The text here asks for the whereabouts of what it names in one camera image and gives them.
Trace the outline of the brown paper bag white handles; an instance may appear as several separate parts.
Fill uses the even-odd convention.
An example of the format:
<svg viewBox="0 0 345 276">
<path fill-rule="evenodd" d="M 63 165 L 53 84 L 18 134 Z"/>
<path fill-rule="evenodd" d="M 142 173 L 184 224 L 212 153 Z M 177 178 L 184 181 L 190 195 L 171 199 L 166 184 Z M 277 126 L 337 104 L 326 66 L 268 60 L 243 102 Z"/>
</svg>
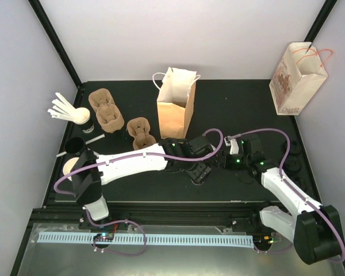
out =
<svg viewBox="0 0 345 276">
<path fill-rule="evenodd" d="M 162 139 L 186 137 L 194 112 L 196 83 L 200 75 L 195 71 L 171 68 L 161 72 L 162 84 L 156 83 L 153 74 L 152 81 L 159 94 L 156 100 L 160 136 Z"/>
</svg>

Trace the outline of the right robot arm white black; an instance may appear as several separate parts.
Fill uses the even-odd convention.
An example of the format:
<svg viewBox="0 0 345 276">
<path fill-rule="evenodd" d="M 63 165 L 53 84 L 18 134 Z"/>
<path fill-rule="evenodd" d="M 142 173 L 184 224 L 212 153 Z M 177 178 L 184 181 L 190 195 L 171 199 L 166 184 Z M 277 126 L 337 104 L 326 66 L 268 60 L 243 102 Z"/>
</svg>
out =
<svg viewBox="0 0 345 276">
<path fill-rule="evenodd" d="M 306 264 L 329 259 L 345 260 L 345 245 L 339 212 L 324 206 L 300 189 L 277 165 L 265 158 L 256 139 L 243 135 L 227 136 L 230 148 L 217 154 L 218 166 L 228 170 L 247 170 L 265 189 L 273 193 L 285 211 L 277 206 L 263 208 L 250 217 L 251 228 L 262 232 L 271 228 L 293 243 L 296 253 Z"/>
</svg>

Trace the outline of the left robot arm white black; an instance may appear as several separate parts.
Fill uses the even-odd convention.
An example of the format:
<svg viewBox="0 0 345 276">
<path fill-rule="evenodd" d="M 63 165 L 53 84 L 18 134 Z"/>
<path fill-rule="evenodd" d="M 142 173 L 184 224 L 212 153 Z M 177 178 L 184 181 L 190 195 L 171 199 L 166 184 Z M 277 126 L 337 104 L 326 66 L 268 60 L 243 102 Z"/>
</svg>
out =
<svg viewBox="0 0 345 276">
<path fill-rule="evenodd" d="M 205 136 L 193 140 L 168 138 L 134 152 L 116 155 L 95 155 L 86 150 L 71 171 L 97 164 L 97 167 L 71 176 L 76 202 L 91 216 L 91 222 L 98 229 L 106 229 L 112 223 L 112 215 L 102 194 L 102 186 L 108 183 L 148 171 L 178 173 L 185 171 L 190 178 L 199 182 L 210 172 L 202 158 L 214 151 Z"/>
</svg>

